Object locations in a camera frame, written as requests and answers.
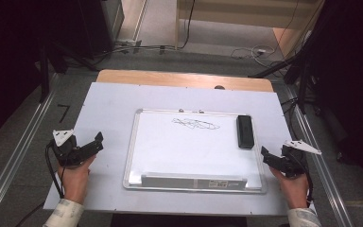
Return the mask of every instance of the table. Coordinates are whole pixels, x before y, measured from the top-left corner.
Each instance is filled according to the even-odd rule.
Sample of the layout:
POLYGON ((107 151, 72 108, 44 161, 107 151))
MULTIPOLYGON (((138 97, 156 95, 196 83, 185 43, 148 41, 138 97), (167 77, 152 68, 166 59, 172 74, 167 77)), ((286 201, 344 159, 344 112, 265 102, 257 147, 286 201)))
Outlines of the table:
MULTIPOLYGON (((278 97, 266 79, 104 70, 92 84, 75 126, 81 145, 91 142, 98 131, 104 136, 104 149, 91 165, 85 208, 139 214, 285 215, 285 199, 266 167, 268 192, 264 195, 143 191, 123 187, 135 111, 139 108, 178 110, 181 106, 185 110, 222 112, 226 108, 230 113, 250 113, 258 126, 259 143, 274 154, 280 152, 285 140, 291 139, 278 97), (217 85, 230 90, 207 89, 217 85)), ((54 209, 58 201, 58 193, 52 186, 44 208, 54 209)))
MULTIPOLYGON (((294 54, 293 50, 317 22, 323 2, 323 0, 197 0, 192 20, 273 27, 282 53, 288 58, 294 54)), ((189 19, 192 3, 192 0, 178 0, 176 48, 179 42, 179 20, 189 19)))

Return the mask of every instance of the whiteboard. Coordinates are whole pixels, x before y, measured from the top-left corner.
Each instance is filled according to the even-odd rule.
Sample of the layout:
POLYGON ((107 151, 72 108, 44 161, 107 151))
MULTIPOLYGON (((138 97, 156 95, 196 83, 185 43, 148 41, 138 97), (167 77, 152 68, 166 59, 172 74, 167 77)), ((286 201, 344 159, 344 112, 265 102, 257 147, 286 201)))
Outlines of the whiteboard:
POLYGON ((238 147, 238 113, 138 110, 123 185, 134 189, 265 193, 256 142, 238 147))

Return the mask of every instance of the hand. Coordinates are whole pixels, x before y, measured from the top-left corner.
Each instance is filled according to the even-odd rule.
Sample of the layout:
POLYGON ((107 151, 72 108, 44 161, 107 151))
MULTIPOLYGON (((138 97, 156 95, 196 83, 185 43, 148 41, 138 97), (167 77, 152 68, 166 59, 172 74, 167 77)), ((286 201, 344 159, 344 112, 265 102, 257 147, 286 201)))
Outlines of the hand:
POLYGON ((269 167, 273 175, 279 180, 281 190, 285 195, 288 207, 290 209, 295 208, 307 208, 307 191, 308 181, 305 174, 302 174, 294 179, 285 177, 279 170, 269 167))
POLYGON ((95 159, 95 155, 87 159, 80 166, 64 169, 59 166, 58 174, 61 176, 63 173, 62 184, 64 187, 64 198, 69 201, 74 201, 79 204, 84 203, 84 198, 87 195, 87 182, 90 169, 90 164, 95 159))

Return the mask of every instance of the black eraser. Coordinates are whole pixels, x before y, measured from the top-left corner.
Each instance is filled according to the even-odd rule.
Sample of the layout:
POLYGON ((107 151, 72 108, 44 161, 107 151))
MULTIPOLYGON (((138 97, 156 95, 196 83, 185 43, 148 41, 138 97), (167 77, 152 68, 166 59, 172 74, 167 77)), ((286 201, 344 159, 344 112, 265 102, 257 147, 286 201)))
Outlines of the black eraser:
POLYGON ((251 149, 254 147, 254 134, 250 116, 239 115, 237 117, 237 138, 239 148, 251 149))

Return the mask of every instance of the white sleeve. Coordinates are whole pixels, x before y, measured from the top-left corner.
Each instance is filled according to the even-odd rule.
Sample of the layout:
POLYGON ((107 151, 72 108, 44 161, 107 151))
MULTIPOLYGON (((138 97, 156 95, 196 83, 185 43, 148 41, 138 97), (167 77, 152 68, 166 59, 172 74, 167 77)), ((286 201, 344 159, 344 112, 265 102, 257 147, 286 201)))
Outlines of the white sleeve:
POLYGON ((287 211, 287 215, 290 227, 320 227, 317 215, 309 208, 291 209, 287 211))
POLYGON ((43 227, 76 227, 83 212, 83 205, 61 199, 43 227))

